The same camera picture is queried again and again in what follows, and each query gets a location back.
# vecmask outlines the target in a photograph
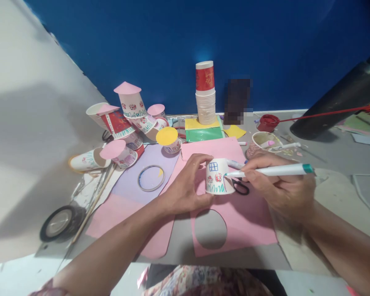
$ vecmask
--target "hand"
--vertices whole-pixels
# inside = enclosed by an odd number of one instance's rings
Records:
[[[194,189],[194,179],[200,164],[211,161],[213,158],[207,154],[192,154],[173,184],[159,196],[169,214],[187,213],[213,203],[214,195],[209,193],[197,195]]]
[[[267,177],[255,171],[259,168],[294,163],[296,162],[260,150],[241,170],[274,210],[289,219],[304,222],[314,213],[314,175]]]

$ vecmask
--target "red string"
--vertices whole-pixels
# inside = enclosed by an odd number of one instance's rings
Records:
[[[296,119],[303,119],[303,118],[310,118],[310,117],[318,117],[318,116],[338,114],[338,113],[351,112],[351,111],[358,111],[358,110],[364,110],[364,109],[370,109],[370,106],[358,107],[358,108],[352,108],[352,109],[345,109],[345,110],[339,110],[339,111],[332,111],[332,112],[326,112],[326,113],[320,113],[320,114],[302,116],[302,117],[298,117],[298,118],[285,119],[285,120],[280,120],[279,123],[280,122],[284,122],[284,121],[296,120]]]

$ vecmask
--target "drawn flower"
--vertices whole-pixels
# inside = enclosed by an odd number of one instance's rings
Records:
[[[222,182],[222,174],[221,173],[216,173],[215,174],[215,181]]]

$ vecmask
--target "drawn window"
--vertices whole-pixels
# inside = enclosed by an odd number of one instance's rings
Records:
[[[210,171],[218,171],[218,163],[217,162],[210,162],[208,167],[210,168]]]

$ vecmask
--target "cut-out oval hole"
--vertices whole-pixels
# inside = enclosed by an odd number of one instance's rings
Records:
[[[197,214],[194,221],[194,234],[204,248],[220,249],[227,237],[226,223],[218,212],[203,210]]]

